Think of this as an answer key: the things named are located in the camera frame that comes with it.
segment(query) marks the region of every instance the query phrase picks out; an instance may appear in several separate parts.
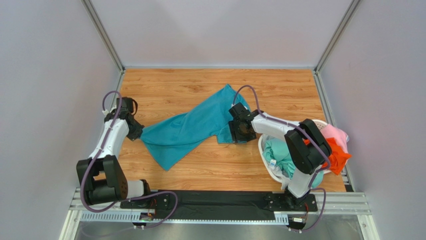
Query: wood grain surface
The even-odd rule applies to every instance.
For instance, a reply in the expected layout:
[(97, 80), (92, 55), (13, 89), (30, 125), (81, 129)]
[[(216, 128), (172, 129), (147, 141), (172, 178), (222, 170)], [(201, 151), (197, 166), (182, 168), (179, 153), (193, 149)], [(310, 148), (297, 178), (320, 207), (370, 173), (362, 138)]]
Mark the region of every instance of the wood grain surface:
[[(260, 108), (272, 116), (293, 121), (325, 119), (310, 70), (128, 69), (120, 92), (137, 101), (136, 120), (150, 126), (190, 111), (226, 84), (235, 90), (252, 85)], [(241, 94), (254, 109), (251, 90)], [(212, 136), (165, 171), (142, 141), (126, 138), (118, 160), (128, 180), (146, 179), (151, 189), (279, 191), (281, 187), (268, 174), (257, 139), (218, 144)], [(333, 173), (326, 174), (320, 186), (329, 192), (346, 191), (342, 177)]]

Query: clothing tag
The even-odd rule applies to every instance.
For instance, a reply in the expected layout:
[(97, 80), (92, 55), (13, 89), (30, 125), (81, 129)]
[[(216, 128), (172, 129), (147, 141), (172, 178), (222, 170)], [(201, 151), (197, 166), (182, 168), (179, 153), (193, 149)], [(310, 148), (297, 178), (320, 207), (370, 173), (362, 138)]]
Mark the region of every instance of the clothing tag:
[(269, 167), (271, 169), (274, 169), (275, 165), (277, 165), (277, 160), (271, 159), (270, 162), (269, 162)]

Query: white laundry basket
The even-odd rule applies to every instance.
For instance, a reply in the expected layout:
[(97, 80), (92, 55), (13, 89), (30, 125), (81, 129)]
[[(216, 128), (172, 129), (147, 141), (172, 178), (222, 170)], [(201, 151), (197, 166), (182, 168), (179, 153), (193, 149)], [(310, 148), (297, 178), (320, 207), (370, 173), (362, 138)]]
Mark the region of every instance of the white laundry basket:
[[(316, 124), (316, 126), (318, 127), (318, 129), (319, 130), (321, 130), (321, 129), (323, 129), (325, 126), (327, 126), (328, 125), (328, 123), (326, 123), (325, 121), (321, 121), (321, 120), (317, 120), (317, 119), (314, 119), (313, 120), (313, 122)], [(277, 181), (277, 182), (279, 182), (279, 183), (282, 183), (283, 184), (283, 187), (285, 188), (286, 186), (285, 186), (285, 182), (287, 182), (287, 184), (290, 182), (290, 179), (288, 178), (288, 177), (285, 177), (285, 176), (280, 176), (280, 177), (278, 177), (278, 176), (276, 176), (272, 171), (271, 171), (271, 169), (268, 167), (268, 162), (266, 161), (266, 159), (265, 159), (265, 157), (264, 157), (264, 155), (263, 155), (263, 153), (264, 153), (264, 150), (265, 150), (265, 142), (267, 141), (267, 140), (270, 140), (270, 139), (273, 139), (274, 137), (273, 136), (269, 136), (269, 135), (266, 135), (266, 134), (262, 134), (261, 136), (260, 136), (260, 138), (259, 138), (259, 143), (258, 143), (258, 146), (259, 146), (259, 151), (260, 151), (260, 156), (262, 157), (262, 161), (263, 161), (263, 164), (265, 165), (265, 168), (267, 169), (267, 171), (268, 171), (268, 173), (269, 173), (269, 175), (275, 180), (275, 181)], [(331, 171), (330, 170), (326, 170), (326, 171), (324, 171), (324, 174), (327, 174), (327, 173), (330, 173)]]

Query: clothes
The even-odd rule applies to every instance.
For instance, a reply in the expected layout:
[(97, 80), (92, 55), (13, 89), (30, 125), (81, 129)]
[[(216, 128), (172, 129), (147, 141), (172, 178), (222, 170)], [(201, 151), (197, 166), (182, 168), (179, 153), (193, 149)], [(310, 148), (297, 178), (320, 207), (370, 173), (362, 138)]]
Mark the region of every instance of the clothes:
[[(285, 141), (278, 138), (272, 138), (265, 141), (265, 148), (263, 150), (263, 156), (268, 163), (271, 160), (276, 160), (276, 165), (285, 172), (284, 175), (288, 175), (290, 179), (293, 178), (296, 166), (293, 163), (292, 157), (290, 156), (289, 147)], [(323, 181), (324, 172), (318, 173), (315, 180), (312, 183), (312, 187), (316, 188)]]
[(341, 147), (343, 152), (348, 153), (348, 135), (346, 134), (346, 132), (338, 129), (337, 127), (334, 127), (331, 124), (328, 124), (323, 129), (321, 129), (321, 133), (325, 139), (335, 138), (336, 144)]
[[(345, 167), (346, 162), (350, 157), (352, 157), (352, 155), (344, 152), (343, 149), (337, 144), (335, 138), (331, 137), (326, 138), (325, 140), (331, 147), (331, 155), (328, 157), (331, 163), (331, 167), (329, 168), (329, 170), (332, 171), (334, 174), (339, 175)], [(310, 142), (309, 140), (304, 140), (304, 143), (308, 145)]]
[[(208, 137), (216, 135), (218, 143), (232, 143), (228, 122), (233, 119), (229, 109), (235, 93), (227, 84), (190, 112), (145, 127), (140, 139), (166, 171)], [(242, 103), (248, 109), (241, 95), (235, 103)]]

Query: wall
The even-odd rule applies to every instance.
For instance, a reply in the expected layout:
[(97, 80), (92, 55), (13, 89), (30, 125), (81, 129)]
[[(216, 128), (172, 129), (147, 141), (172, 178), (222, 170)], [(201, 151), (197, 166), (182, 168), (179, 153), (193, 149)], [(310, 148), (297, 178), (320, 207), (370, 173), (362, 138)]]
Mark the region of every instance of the wall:
[(81, 1), (0, 1), (0, 239), (58, 239), (119, 73)]
[(366, 0), (321, 76), (381, 239), (424, 239), (426, 2)]
[(93, 0), (125, 66), (314, 67), (351, 0)]

